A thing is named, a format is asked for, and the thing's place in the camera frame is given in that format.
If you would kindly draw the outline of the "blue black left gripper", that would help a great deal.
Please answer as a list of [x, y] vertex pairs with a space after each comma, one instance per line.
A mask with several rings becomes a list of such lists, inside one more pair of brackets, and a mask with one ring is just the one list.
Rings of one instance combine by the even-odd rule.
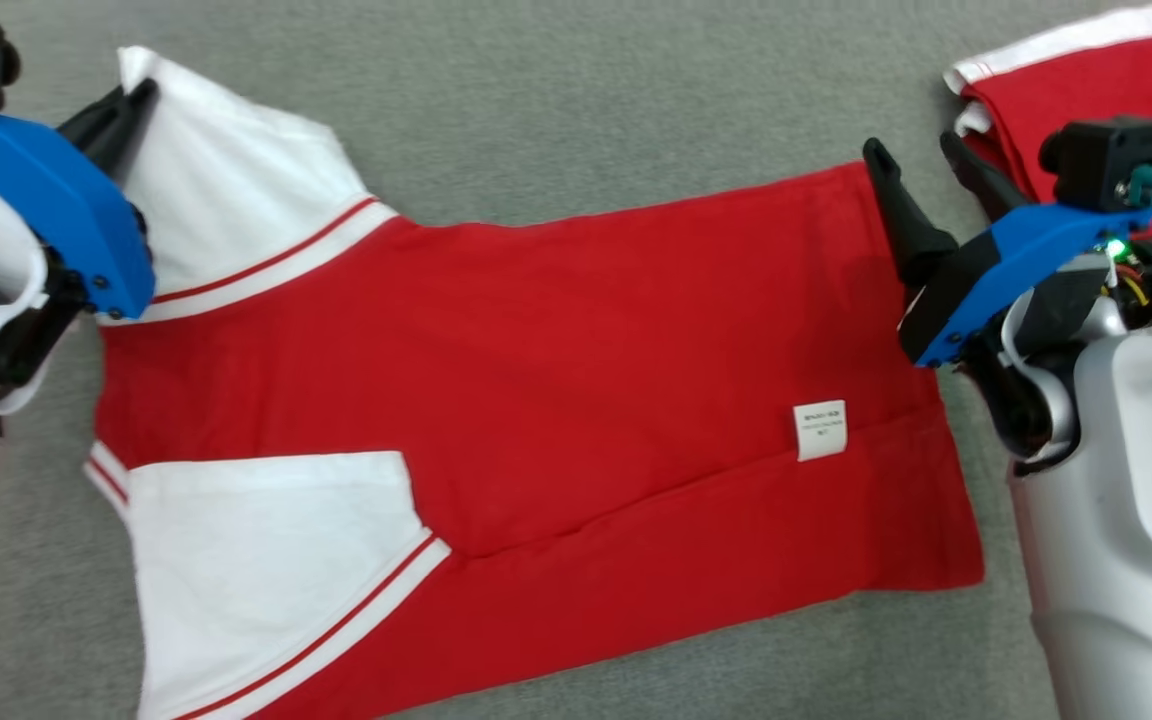
[[132, 204], [111, 179], [122, 177], [156, 96], [152, 78], [113, 88], [56, 131], [0, 115], [1, 200], [83, 276], [97, 311], [129, 319], [151, 304], [156, 275]]

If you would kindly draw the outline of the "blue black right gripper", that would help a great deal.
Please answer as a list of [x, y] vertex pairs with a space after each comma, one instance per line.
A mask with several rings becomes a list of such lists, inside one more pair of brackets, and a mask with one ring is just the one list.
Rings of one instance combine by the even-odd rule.
[[992, 223], [960, 249], [905, 190], [901, 167], [882, 141], [867, 138], [861, 149], [899, 281], [909, 290], [924, 286], [899, 324], [902, 351], [916, 366], [952, 361], [970, 334], [1093, 249], [1102, 234], [1128, 234], [1152, 223], [1152, 209], [1097, 213], [1032, 205], [957, 132], [941, 132], [940, 149]]

